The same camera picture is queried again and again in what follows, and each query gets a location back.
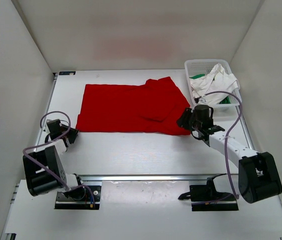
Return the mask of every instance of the plastic basket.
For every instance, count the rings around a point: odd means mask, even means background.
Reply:
[[[185,67],[185,73],[186,73],[186,80],[187,80],[187,84],[189,87],[189,91],[190,91],[190,96],[191,96],[191,101],[192,101],[192,106],[195,106],[195,99],[192,93],[192,87],[190,84],[190,77],[193,77],[195,75],[198,74],[208,74],[210,73],[210,71],[212,70],[212,68],[216,65],[216,64],[221,64],[224,69],[225,72],[227,74],[232,74],[232,71],[230,69],[230,66],[228,64],[228,62],[226,60],[222,60],[222,59],[195,59],[195,60],[188,60],[184,63],[184,67]],[[238,88],[236,88],[235,90],[233,90],[233,94],[236,95],[240,101],[242,102],[240,93],[239,93],[239,89],[240,89],[240,84],[238,81],[237,85]],[[229,95],[229,99],[231,104],[215,104],[215,105],[211,105],[211,107],[215,108],[215,109],[220,109],[220,110],[226,110],[228,108],[231,107],[235,107],[235,106],[239,106],[239,102],[231,95]]]

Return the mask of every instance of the red cloth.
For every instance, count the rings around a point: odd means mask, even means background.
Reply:
[[[188,107],[170,77],[149,79],[141,86],[87,84],[76,129],[189,135],[176,123]]]

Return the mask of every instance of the white cloth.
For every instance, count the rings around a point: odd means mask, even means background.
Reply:
[[[211,72],[197,79],[190,78],[192,93],[194,98],[203,96],[213,91],[226,91],[232,93],[234,89],[239,88],[237,78],[231,74],[227,74],[220,63],[215,65]],[[228,96],[226,93],[214,93],[205,96],[202,100],[207,105],[219,104]]]

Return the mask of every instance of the white table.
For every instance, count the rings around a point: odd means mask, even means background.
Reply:
[[[191,102],[184,70],[77,71],[75,75],[58,76],[48,111],[67,113],[75,126],[85,84],[142,85],[147,79],[167,76]],[[233,109],[215,116],[215,123],[228,129],[238,114]],[[49,118],[66,120],[59,114]],[[250,145],[244,125],[238,124],[231,135],[242,144]],[[40,143],[44,137],[45,133],[40,136]],[[81,132],[75,144],[60,158],[67,173],[125,175],[125,178],[138,175],[138,180],[144,181],[151,179],[149,175],[226,172],[224,157],[203,142],[191,136],[158,133]],[[232,173],[237,173],[238,169],[230,164]],[[241,198],[239,211],[234,212],[191,212],[189,201],[177,200],[180,194],[189,191],[189,181],[144,181],[103,181],[100,210],[88,211],[56,210],[55,193],[32,197],[23,180],[5,232],[16,233],[16,240],[273,240],[282,237],[279,197],[254,204]],[[228,185],[226,177],[217,181],[223,191],[226,188],[230,192]]]

